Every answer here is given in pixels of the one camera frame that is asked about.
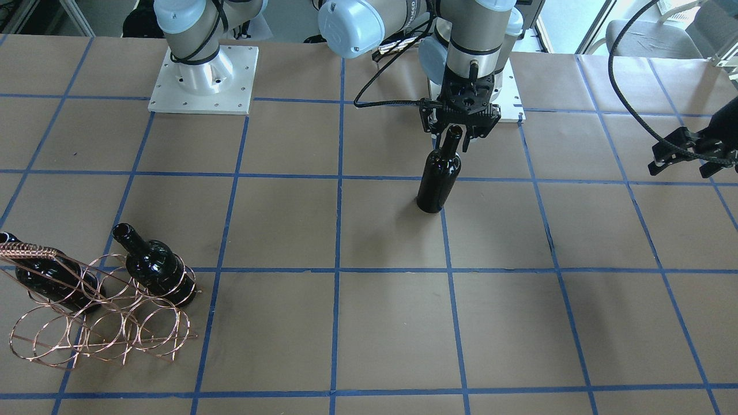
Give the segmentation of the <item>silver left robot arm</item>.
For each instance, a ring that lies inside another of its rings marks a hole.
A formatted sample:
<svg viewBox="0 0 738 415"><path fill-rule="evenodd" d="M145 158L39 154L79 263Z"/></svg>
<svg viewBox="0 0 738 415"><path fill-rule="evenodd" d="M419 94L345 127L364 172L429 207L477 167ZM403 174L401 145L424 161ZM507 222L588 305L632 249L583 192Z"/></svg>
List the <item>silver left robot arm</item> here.
<svg viewBox="0 0 738 415"><path fill-rule="evenodd" d="M666 167L680 162L703 160L699 173L709 178L718 171L736 167L736 100L718 110L709 125L697 132L686 127L674 130L667 136L655 132L632 107L617 84L614 60L624 39L633 36L633 28L644 28L635 13L630 20L613 21L616 29L611 35L607 71L611 87L629 114L656 140L653 146L653 162L649 173L653 176ZM431 82L440 85L440 94L434 100L419 100L419 110L424 131L438 135L446 133L451 148L459 145L467 151L469 143L485 138L500 121L500 108L491 103L499 85L500 73L509 57L507 42L496 50L465 50L453 39L443 40L432 35L423 40L420 47L421 64Z"/></svg>

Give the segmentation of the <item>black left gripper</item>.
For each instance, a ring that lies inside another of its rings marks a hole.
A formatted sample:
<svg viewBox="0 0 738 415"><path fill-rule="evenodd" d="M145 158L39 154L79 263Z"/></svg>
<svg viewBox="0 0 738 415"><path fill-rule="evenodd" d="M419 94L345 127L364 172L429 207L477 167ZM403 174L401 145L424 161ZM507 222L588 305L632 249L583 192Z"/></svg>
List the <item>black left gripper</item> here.
<svg viewBox="0 0 738 415"><path fill-rule="evenodd" d="M656 176L670 165L696 160L696 152L703 157L699 173L704 179L730 167L736 167L737 97L718 110L706 126L698 132L687 127L675 129L653 145L654 161L647 166Z"/></svg>

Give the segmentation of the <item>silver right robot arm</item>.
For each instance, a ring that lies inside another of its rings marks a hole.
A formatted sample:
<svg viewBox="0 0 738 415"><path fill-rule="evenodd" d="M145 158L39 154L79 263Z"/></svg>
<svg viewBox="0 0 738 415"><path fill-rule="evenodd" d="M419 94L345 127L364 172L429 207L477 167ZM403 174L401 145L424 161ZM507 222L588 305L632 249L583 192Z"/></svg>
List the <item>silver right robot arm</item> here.
<svg viewBox="0 0 738 415"><path fill-rule="evenodd" d="M155 1L156 23L168 42L149 109L181 114L247 115L258 50L223 45L266 9L266 1ZM419 106L424 131L440 135L463 127L463 146L487 137L500 121L499 81L519 35L514 1L316 1L319 34L342 58L379 47L390 35L409 34L427 15L419 57L440 86Z"/></svg>

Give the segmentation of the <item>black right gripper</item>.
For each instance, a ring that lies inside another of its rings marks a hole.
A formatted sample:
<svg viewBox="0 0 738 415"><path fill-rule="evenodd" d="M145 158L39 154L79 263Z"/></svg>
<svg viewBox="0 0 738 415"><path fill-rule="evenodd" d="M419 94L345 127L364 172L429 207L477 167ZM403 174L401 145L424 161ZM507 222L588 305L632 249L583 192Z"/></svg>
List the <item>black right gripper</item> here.
<svg viewBox="0 0 738 415"><path fill-rule="evenodd" d="M495 91L493 73L464 78L445 67L438 100L419 100L421 125L433 136L433 149L440 149L441 134L450 124L464 125L462 152L477 138L486 138L501 119L499 106L490 103Z"/></svg>

